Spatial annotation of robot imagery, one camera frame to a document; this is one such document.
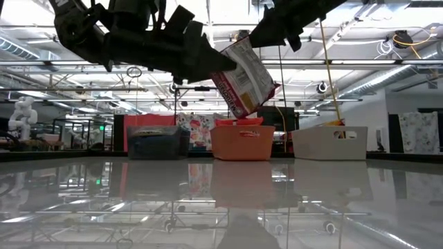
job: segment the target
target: dark blue bin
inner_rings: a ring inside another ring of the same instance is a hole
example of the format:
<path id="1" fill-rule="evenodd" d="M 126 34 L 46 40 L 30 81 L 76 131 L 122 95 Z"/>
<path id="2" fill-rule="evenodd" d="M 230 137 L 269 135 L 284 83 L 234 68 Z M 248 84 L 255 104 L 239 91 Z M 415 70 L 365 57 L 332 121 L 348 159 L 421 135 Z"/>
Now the dark blue bin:
<path id="1" fill-rule="evenodd" d="M 128 156 L 142 160 L 178 160 L 188 156 L 190 132 L 179 126 L 127 128 Z"/>

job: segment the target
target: bin handle cutout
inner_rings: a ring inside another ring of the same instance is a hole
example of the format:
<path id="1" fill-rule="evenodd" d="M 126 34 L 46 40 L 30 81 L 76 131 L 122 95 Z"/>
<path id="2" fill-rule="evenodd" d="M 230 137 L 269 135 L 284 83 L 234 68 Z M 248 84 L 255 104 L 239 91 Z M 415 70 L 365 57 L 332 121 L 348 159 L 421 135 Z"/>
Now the bin handle cutout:
<path id="1" fill-rule="evenodd" d="M 243 138 L 258 138 L 260 137 L 260 132 L 258 131 L 240 131 L 240 136 Z"/>
<path id="2" fill-rule="evenodd" d="M 354 140 L 357 139 L 357 132 L 355 131 L 334 131 L 334 138 L 339 140 Z"/>

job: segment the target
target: white humanoid robot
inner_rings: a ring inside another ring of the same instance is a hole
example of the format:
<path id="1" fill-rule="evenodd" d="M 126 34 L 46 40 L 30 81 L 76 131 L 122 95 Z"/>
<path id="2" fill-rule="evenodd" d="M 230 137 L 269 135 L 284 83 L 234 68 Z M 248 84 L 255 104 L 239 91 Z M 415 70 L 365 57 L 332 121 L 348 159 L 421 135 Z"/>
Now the white humanoid robot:
<path id="1" fill-rule="evenodd" d="M 20 140 L 29 140 L 30 125 L 37 123 L 37 112 L 32 109 L 31 105 L 34 103 L 32 97 L 20 97 L 19 101 L 15 103 L 15 111 L 9 119 L 8 126 L 10 131 L 16 131 L 21 128 Z"/>

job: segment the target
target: floral curtain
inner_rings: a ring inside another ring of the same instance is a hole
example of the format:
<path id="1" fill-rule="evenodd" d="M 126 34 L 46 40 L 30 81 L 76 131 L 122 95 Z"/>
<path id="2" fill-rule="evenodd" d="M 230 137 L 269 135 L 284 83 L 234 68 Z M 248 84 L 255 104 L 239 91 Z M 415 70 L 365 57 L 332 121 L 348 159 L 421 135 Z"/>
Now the floral curtain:
<path id="1" fill-rule="evenodd" d="M 401 137 L 405 154 L 438 154 L 438 114 L 403 113 L 399 114 Z"/>

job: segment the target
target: yellow cable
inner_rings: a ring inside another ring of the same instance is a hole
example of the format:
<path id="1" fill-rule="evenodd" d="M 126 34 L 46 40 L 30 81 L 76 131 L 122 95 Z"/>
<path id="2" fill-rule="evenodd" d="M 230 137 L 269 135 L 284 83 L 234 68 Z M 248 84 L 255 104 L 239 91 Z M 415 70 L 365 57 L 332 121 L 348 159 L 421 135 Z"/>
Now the yellow cable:
<path id="1" fill-rule="evenodd" d="M 423 43 L 425 43 L 425 42 L 428 42 L 428 41 L 431 39 L 431 37 L 432 37 L 432 36 L 429 35 L 428 39 L 425 39 L 424 41 L 417 42 L 417 43 L 414 43 L 414 44 L 409 44 L 409 43 L 406 43 L 406 42 L 397 41 L 397 40 L 395 39 L 395 37 L 397 37 L 397 36 L 398 36 L 398 35 L 394 35 L 394 36 L 392 37 L 392 40 L 393 40 L 394 42 L 397 42 L 398 44 L 405 45 L 405 46 L 416 46 L 416 45 L 420 45 L 420 44 L 423 44 Z"/>
<path id="2" fill-rule="evenodd" d="M 327 69 L 327 76 L 329 78 L 329 86 L 331 88 L 332 99 L 334 100 L 334 106 L 335 106 L 335 112 L 337 113 L 337 118 L 338 118 L 338 120 L 341 120 L 340 111 L 338 110 L 337 99 L 335 98 L 334 86 L 332 86 L 331 68 L 329 67 L 329 60 L 327 58 L 325 31 L 323 30 L 323 25 L 322 25 L 322 21 L 321 20 L 320 20 L 320 29 L 321 29 L 321 37 L 322 37 L 322 40 L 323 40 L 323 49 L 325 50 L 326 69 Z"/>
<path id="3" fill-rule="evenodd" d="M 277 111 L 280 113 L 283 119 L 283 131 L 284 131 L 284 152 L 286 153 L 286 144 L 288 141 L 288 134 L 286 133 L 286 121 L 284 121 L 283 113 L 281 112 L 280 108 L 276 107 Z"/>
<path id="4" fill-rule="evenodd" d="M 414 46 L 411 46 L 410 48 L 414 51 L 415 55 L 416 55 L 419 59 L 422 59 L 422 57 L 421 57 L 421 56 L 417 53 L 417 51 L 415 50 Z"/>

